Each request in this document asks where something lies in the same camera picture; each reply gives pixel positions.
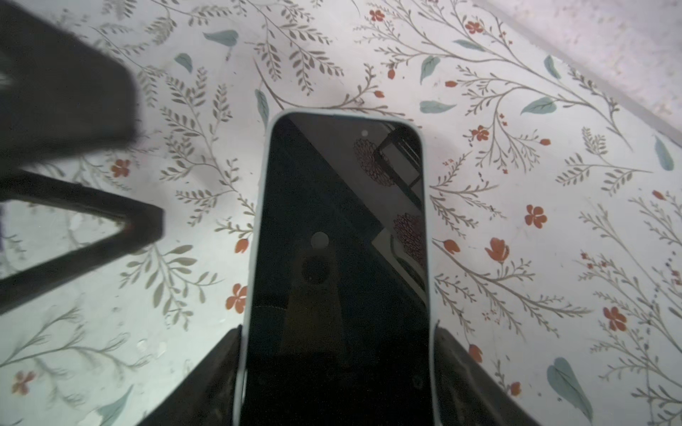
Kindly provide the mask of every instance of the green leaf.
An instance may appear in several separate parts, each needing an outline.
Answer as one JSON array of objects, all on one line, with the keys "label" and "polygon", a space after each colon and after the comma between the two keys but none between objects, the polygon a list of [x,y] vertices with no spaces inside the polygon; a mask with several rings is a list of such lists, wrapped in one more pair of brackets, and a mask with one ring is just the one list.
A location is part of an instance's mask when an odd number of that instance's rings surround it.
[{"label": "green leaf", "polygon": [[100,423],[100,426],[111,426],[114,424],[116,419],[119,418],[123,412],[125,403],[128,401],[128,395],[130,395],[131,390],[132,386],[128,388],[128,391],[125,393],[125,395],[120,397],[118,400],[107,406],[99,407],[97,409],[97,413],[102,416],[102,422]]},{"label": "green leaf", "polygon": [[476,44],[476,43],[470,42],[468,40],[455,40],[455,43],[457,43],[461,47],[465,47],[467,49],[480,50],[482,52],[486,51],[486,49],[484,49],[483,46],[481,46],[480,44]]},{"label": "green leaf", "polygon": [[182,254],[182,253],[186,253],[186,252],[190,251],[191,249],[192,249],[191,245],[181,245],[180,247],[176,247],[176,248],[170,250],[166,254],[171,254],[171,253],[172,254]]},{"label": "green leaf", "polygon": [[656,148],[656,155],[658,155],[658,162],[661,164],[663,170],[670,172],[675,168],[675,163],[673,162],[666,145],[664,145],[663,141],[660,140],[658,136],[656,136],[656,145],[654,145],[654,147]]},{"label": "green leaf", "polygon": [[237,44],[239,34],[237,34],[237,32],[233,29],[228,29],[225,31],[219,31],[217,33],[204,33],[204,37],[206,40],[211,40],[212,42],[232,47]]},{"label": "green leaf", "polygon": [[267,98],[265,97],[265,94],[256,89],[256,103],[258,104],[258,113],[261,115],[261,118],[263,119],[263,125],[267,129],[267,117],[270,115],[270,108],[267,106]]},{"label": "green leaf", "polygon": [[191,266],[191,265],[195,264],[195,263],[196,263],[196,259],[192,259],[192,258],[175,258],[175,259],[171,260],[170,262],[168,262],[168,264],[171,264],[171,263],[173,263],[173,262],[177,262],[177,263],[181,264],[181,265],[184,266],[184,267],[188,267],[188,266]]},{"label": "green leaf", "polygon": [[557,69],[554,67],[554,59],[552,59],[552,55],[547,55],[545,58],[545,68],[547,69],[547,72],[552,74],[552,77],[554,78],[561,78],[561,74],[557,71]]},{"label": "green leaf", "polygon": [[180,65],[184,66],[187,71],[192,73],[192,58],[186,53],[181,53],[175,57],[175,62],[178,62]]},{"label": "green leaf", "polygon": [[582,391],[571,365],[564,358],[554,360],[554,365],[547,368],[547,381],[559,396],[573,404],[592,423],[592,404]]},{"label": "green leaf", "polygon": [[159,306],[159,304],[161,303],[161,297],[163,295],[164,295],[164,282],[161,281],[159,283],[158,287],[156,288],[156,290],[154,290],[154,296],[152,298],[152,301],[154,303],[154,307]]},{"label": "green leaf", "polygon": [[529,112],[531,114],[549,114],[557,110],[557,105],[549,97],[541,97],[537,101],[532,101],[521,110],[521,114]]},{"label": "green leaf", "polygon": [[154,271],[153,274],[151,274],[149,276],[149,279],[147,280],[147,284],[145,285],[145,288],[151,287],[151,285],[154,283],[154,280],[156,279],[156,275],[158,275],[158,273],[159,273],[159,270],[157,269],[156,271]]},{"label": "green leaf", "polygon": [[424,114],[439,114],[455,106],[457,105],[445,105],[437,101],[421,101],[419,103],[419,110]]},{"label": "green leaf", "polygon": [[424,62],[421,63],[421,78],[419,79],[420,84],[426,77],[429,77],[431,74],[433,74],[433,71],[436,69],[436,65],[438,65],[440,62],[440,58],[433,56],[429,56],[428,58],[424,59]]}]

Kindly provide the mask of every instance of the orange flower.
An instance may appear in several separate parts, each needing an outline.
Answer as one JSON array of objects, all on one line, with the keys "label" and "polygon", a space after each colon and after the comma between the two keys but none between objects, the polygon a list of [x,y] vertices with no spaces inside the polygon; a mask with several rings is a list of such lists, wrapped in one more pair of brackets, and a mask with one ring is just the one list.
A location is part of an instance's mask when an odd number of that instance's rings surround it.
[{"label": "orange flower", "polygon": [[111,171],[114,172],[114,177],[119,177],[123,175],[124,177],[128,177],[130,174],[130,169],[128,166],[130,165],[130,160],[127,159],[126,161],[123,161],[122,159],[116,160],[113,166],[111,166]]},{"label": "orange flower", "polygon": [[469,34],[482,33],[484,31],[480,22],[468,21],[464,27],[469,30]]},{"label": "orange flower", "polygon": [[235,246],[235,253],[244,253],[247,248],[249,248],[249,240],[242,238]]},{"label": "orange flower", "polygon": [[449,251],[450,254],[455,254],[455,253],[459,253],[459,252],[460,252],[460,246],[457,245],[457,243],[455,243],[455,242],[452,241],[452,240],[445,240],[445,241],[443,241],[443,247],[445,247],[445,249],[446,249],[447,251]]},{"label": "orange flower", "polygon": [[610,311],[607,307],[605,307],[604,316],[609,320],[608,328],[612,329],[613,331],[616,331],[616,328],[618,328],[620,331],[625,331],[625,323],[627,322],[627,318],[625,315],[618,312],[617,307],[612,307]]},{"label": "orange flower", "polygon": [[380,10],[370,10],[370,15],[372,16],[372,20],[377,20],[379,22],[383,21],[383,19],[386,17],[386,15],[384,15]]},{"label": "orange flower", "polygon": [[479,364],[483,362],[483,351],[476,345],[469,345],[469,356]]},{"label": "orange flower", "polygon": [[35,379],[35,373],[29,371],[29,373],[24,377],[24,372],[20,371],[14,376],[14,384],[12,385],[12,393],[19,393],[19,395],[28,395],[29,387],[28,382]]},{"label": "orange flower", "polygon": [[504,262],[509,257],[509,246],[505,244],[504,240],[493,238],[490,240],[490,248],[486,248],[488,256],[497,262]]},{"label": "orange flower", "polygon": [[545,211],[542,207],[533,208],[532,205],[528,204],[526,210],[528,211],[528,215],[526,215],[526,225],[530,226],[531,224],[535,224],[535,227],[542,229],[542,224],[547,222],[547,216],[543,214]]},{"label": "orange flower", "polygon": [[521,394],[521,383],[519,382],[514,382],[511,384],[509,387],[509,390],[511,391],[511,396],[517,397]]},{"label": "orange flower", "polygon": [[488,140],[489,134],[488,130],[485,130],[482,125],[478,126],[478,130],[471,131],[471,136],[476,136],[476,139],[478,140]]},{"label": "orange flower", "polygon": [[234,306],[235,311],[237,311],[238,314],[242,314],[244,312],[244,307],[246,306],[247,289],[248,286],[242,287],[241,284],[235,284],[232,287],[232,294],[234,294],[234,296],[229,296],[227,298],[225,309],[232,309],[232,306]]}]

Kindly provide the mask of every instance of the black metal frame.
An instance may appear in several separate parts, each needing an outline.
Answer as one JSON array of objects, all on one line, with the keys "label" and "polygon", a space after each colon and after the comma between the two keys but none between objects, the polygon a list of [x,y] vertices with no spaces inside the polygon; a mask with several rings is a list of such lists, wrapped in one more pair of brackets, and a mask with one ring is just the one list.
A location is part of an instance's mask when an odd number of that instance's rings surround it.
[{"label": "black metal frame", "polygon": [[40,174],[0,181],[0,202],[22,200],[123,221],[117,234],[0,280],[0,314],[161,238],[163,209]]},{"label": "black metal frame", "polygon": [[[403,157],[407,159],[412,167],[418,173],[417,178],[410,182],[409,184],[402,180],[400,175],[388,164],[381,156],[381,150],[385,149],[389,145],[394,145],[397,150],[402,154]],[[417,206],[419,210],[423,211],[422,202],[412,190],[414,186],[421,178],[421,147],[419,145],[419,138],[415,135],[409,128],[405,126],[398,126],[397,129],[392,131],[386,136],[386,139],[374,150],[374,160],[379,165],[381,170],[395,182],[395,184],[400,188],[400,190],[410,199],[410,201]]]}]

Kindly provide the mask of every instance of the floral wallpaper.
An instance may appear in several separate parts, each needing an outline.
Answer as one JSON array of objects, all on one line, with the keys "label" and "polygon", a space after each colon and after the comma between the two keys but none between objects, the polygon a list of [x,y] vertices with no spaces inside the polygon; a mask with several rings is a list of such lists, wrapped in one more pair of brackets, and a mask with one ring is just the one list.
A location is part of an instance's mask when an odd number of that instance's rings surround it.
[{"label": "floral wallpaper", "polygon": [[[167,228],[0,317],[0,425],[135,424],[243,320],[265,126],[294,107],[420,126],[432,315],[540,423],[682,423],[682,153],[484,9],[21,3],[124,64],[141,107],[129,149],[30,169],[156,204]],[[117,227],[3,212],[3,275]]]}]

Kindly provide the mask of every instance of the black phone screen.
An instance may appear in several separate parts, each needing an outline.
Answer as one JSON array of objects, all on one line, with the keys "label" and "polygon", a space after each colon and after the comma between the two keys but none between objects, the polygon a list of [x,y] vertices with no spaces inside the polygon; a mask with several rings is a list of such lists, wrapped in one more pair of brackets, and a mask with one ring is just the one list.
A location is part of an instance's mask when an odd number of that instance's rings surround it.
[{"label": "black phone screen", "polygon": [[402,123],[275,123],[240,425],[432,424],[422,179]]}]

